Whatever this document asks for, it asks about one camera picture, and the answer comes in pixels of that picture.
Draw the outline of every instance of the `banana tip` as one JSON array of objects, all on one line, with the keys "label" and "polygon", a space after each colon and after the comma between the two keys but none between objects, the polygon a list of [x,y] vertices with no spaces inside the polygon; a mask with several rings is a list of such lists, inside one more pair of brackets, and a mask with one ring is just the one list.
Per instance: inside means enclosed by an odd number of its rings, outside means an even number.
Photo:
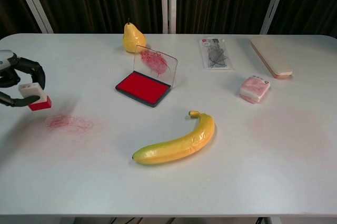
[{"label": "banana tip", "polygon": [[191,118],[198,118],[200,115],[200,112],[199,111],[189,111],[189,116]]}]

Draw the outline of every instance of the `white table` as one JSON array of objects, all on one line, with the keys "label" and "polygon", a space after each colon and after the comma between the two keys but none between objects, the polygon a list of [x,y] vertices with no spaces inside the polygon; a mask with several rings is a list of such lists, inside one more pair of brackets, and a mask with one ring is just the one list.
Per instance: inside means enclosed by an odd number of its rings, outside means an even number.
[{"label": "white table", "polygon": [[[147,35],[179,61],[174,89],[156,108],[114,90],[133,67],[122,35],[2,39],[0,49],[44,67],[53,107],[0,106],[0,215],[337,216],[337,40],[270,36],[293,67],[291,79],[276,80],[252,35],[216,35],[235,70],[205,70],[203,37]],[[237,96],[250,75],[271,82],[261,104]],[[19,96],[17,87],[2,91]],[[190,132],[191,109],[214,117],[211,144],[166,165],[132,161],[139,148]],[[50,130],[55,115],[90,125],[86,134]]]}]

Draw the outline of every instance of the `robotic arm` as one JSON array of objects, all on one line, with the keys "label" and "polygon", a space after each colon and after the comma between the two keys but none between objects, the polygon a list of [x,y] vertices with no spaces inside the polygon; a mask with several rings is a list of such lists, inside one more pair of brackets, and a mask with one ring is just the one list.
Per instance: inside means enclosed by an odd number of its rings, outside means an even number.
[{"label": "robotic arm", "polygon": [[[38,62],[18,57],[11,50],[0,50],[0,88],[17,85],[20,77],[15,70],[30,74],[33,82],[39,83],[42,89],[45,87],[45,73]],[[12,99],[9,95],[0,91],[0,104],[11,107],[24,107],[40,99],[40,96],[29,96],[23,99]]]}]

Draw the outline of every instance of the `pink package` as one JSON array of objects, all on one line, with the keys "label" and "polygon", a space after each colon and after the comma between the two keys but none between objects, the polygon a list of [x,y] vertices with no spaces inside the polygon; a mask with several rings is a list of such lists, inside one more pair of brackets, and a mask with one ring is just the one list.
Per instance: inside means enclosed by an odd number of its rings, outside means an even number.
[{"label": "pink package", "polygon": [[264,81],[255,75],[249,77],[240,87],[240,97],[250,103],[259,103],[270,87],[268,81]]}]

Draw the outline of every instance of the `packaged item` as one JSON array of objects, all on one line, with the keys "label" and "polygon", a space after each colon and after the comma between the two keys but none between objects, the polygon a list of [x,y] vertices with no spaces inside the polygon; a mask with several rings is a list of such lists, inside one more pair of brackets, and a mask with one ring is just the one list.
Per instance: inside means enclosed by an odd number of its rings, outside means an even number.
[{"label": "packaged item", "polygon": [[204,65],[207,70],[233,69],[223,39],[200,39],[199,43]]},{"label": "packaged item", "polygon": [[240,87],[240,97],[250,103],[259,103],[270,88],[270,83],[255,75],[249,77]]}]

